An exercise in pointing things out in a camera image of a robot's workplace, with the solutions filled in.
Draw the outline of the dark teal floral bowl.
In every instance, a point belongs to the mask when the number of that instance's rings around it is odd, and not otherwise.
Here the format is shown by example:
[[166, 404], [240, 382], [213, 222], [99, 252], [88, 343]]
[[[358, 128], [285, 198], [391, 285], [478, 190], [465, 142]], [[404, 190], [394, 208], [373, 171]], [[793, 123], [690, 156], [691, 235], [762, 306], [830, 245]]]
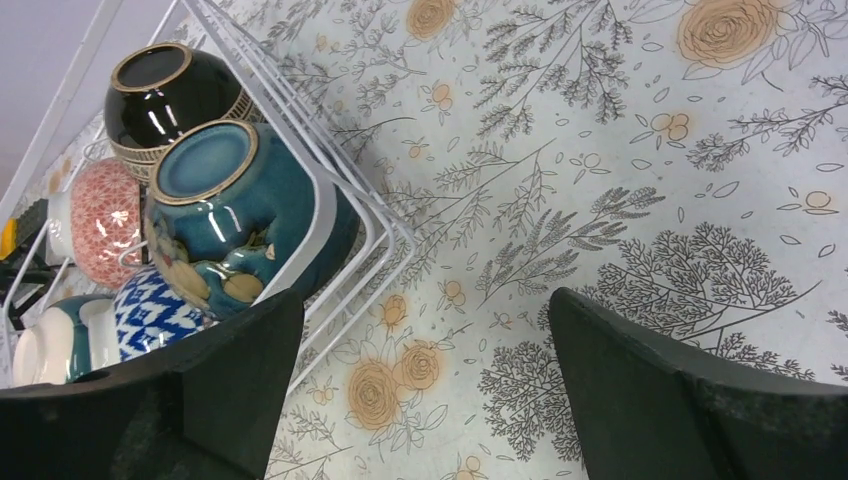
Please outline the dark teal floral bowl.
[[224, 320], [258, 299], [314, 210], [311, 178], [269, 124], [219, 120], [183, 135], [156, 164], [144, 235], [175, 293]]

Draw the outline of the blue white patterned bowl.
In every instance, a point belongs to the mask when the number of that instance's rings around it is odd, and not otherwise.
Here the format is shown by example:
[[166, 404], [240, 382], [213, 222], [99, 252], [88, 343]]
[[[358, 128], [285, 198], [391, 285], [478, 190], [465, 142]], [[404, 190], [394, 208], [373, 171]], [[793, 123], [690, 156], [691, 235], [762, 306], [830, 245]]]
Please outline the blue white patterned bowl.
[[204, 329], [190, 306], [149, 266], [138, 270], [112, 298], [80, 310], [88, 330], [91, 367], [96, 370], [145, 355]]

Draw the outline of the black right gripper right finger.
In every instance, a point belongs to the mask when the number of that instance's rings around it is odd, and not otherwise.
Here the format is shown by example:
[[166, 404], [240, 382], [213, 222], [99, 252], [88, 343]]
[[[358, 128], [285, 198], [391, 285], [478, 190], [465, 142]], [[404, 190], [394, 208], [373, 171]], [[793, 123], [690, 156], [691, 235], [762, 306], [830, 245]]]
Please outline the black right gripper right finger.
[[843, 479], [847, 390], [722, 359], [566, 287], [549, 304], [593, 479]]

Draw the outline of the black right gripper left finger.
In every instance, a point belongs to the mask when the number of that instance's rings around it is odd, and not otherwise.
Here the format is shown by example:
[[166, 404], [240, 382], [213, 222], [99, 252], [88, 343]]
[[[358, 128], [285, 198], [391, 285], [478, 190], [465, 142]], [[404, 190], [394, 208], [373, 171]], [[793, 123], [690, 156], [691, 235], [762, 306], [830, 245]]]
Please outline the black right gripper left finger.
[[1, 393], [5, 479], [260, 479], [304, 307], [284, 290], [64, 385]]

